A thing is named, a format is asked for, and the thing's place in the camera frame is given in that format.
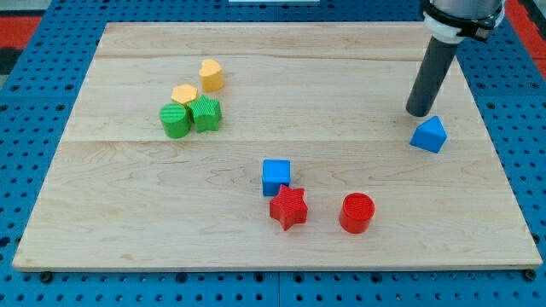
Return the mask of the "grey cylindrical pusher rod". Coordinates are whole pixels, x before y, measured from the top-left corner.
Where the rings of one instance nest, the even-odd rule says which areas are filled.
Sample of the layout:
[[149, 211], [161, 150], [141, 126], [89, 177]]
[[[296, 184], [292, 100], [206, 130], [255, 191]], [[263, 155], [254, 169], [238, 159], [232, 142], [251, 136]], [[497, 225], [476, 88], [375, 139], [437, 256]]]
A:
[[415, 117], [429, 114], [457, 49], [457, 44], [444, 43], [431, 37], [406, 102], [405, 108], [409, 114]]

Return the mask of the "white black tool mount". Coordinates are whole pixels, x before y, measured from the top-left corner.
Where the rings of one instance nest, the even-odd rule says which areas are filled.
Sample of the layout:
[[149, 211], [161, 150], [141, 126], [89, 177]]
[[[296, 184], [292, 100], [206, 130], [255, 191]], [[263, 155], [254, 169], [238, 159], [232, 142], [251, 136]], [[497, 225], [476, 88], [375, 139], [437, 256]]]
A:
[[464, 38], [486, 41], [502, 22], [505, 0], [422, 0], [421, 12], [433, 36], [457, 44]]

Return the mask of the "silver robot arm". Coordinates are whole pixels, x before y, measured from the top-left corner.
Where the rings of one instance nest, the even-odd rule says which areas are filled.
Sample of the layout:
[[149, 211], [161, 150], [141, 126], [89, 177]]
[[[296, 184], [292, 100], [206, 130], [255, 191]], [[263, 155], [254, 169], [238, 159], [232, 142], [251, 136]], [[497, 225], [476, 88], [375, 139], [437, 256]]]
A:
[[432, 36], [406, 102], [416, 117], [429, 114], [445, 76], [465, 39], [485, 42], [500, 26], [503, 0], [422, 0], [421, 15]]

